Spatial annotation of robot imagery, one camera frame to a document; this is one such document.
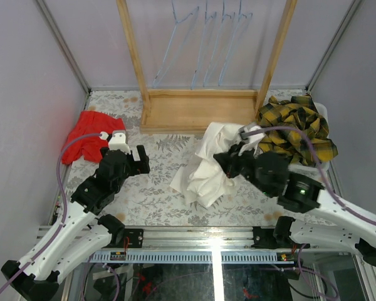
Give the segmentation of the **white shirt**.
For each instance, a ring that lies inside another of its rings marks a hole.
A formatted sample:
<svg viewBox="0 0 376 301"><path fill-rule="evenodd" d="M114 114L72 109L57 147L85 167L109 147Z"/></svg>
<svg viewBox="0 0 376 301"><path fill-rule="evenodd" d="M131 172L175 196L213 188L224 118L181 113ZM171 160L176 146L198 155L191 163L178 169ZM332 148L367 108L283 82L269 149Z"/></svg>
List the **white shirt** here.
<svg viewBox="0 0 376 301"><path fill-rule="evenodd" d="M181 193L185 203L199 203L210 207L218 198L235 191L213 155L227 152L242 141L239 131L244 126L234 123L211 122L187 165L176 172L170 187Z"/></svg>

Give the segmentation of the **yellow plaid shirt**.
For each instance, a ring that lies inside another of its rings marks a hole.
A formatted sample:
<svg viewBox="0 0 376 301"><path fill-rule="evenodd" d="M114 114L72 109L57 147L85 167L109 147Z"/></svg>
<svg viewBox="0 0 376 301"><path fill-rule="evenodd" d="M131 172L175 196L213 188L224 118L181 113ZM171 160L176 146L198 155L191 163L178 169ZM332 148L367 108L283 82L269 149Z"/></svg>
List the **yellow plaid shirt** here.
<svg viewBox="0 0 376 301"><path fill-rule="evenodd" d="M259 109L258 125L261 127L293 127L302 131L311 141L321 163L329 162L338 155L338 149L328 137L326 118L318 112L310 95L292 96L290 100L270 97ZM273 151L286 157L292 164L315 167L307 143L292 130L273 130L266 133L259 143L263 152Z"/></svg>

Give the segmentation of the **blue wire hanger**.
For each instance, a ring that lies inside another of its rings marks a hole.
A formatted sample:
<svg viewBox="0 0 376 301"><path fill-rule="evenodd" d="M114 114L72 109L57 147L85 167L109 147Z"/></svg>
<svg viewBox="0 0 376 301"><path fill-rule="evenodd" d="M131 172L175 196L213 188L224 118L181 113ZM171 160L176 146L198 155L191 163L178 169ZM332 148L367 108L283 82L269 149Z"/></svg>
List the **blue wire hanger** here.
<svg viewBox="0 0 376 301"><path fill-rule="evenodd" d="M244 34L248 30L249 24L253 18L253 13L249 12L246 13L243 10L243 2L239 2L239 9L238 9L238 16L236 18L235 25L233 27L233 31L231 34L231 38L228 44L227 54L224 59L224 63L221 69L221 72L219 74L218 79L218 86L221 87L224 81L224 77L227 73L227 69L229 67L229 64L232 60L232 57L234 55L234 52L239 46L239 43L241 42Z"/></svg>

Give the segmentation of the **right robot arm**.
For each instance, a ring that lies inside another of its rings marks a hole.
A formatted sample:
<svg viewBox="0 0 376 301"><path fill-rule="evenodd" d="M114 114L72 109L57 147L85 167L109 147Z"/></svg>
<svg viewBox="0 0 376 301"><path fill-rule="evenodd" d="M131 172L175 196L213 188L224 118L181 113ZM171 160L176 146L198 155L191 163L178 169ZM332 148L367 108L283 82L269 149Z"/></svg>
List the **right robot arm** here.
<svg viewBox="0 0 376 301"><path fill-rule="evenodd" d="M276 197L278 205L292 213L311 214L332 223L312 225L290 216L280 216L273 229L253 229L254 247L264 249L294 246L320 246L361 256L376 267L376 216L351 205L330 193L323 185L302 174L291 172L281 155L266 152L254 156L251 150L239 153L241 145L214 155L228 178L242 176L268 197Z"/></svg>

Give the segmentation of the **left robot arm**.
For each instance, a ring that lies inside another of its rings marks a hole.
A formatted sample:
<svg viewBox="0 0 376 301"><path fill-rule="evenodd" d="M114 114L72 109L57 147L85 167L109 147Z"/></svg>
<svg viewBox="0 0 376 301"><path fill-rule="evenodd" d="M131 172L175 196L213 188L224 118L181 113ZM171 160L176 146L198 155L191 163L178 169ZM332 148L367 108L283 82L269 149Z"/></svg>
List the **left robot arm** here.
<svg viewBox="0 0 376 301"><path fill-rule="evenodd" d="M19 260L3 265L3 275L25 300L51 300L63 280L90 255L124 242L124 224L102 211L126 179L150 172L145 147L138 145L137 151L135 160L130 150L102 148L94 174L76 188L50 230Z"/></svg>

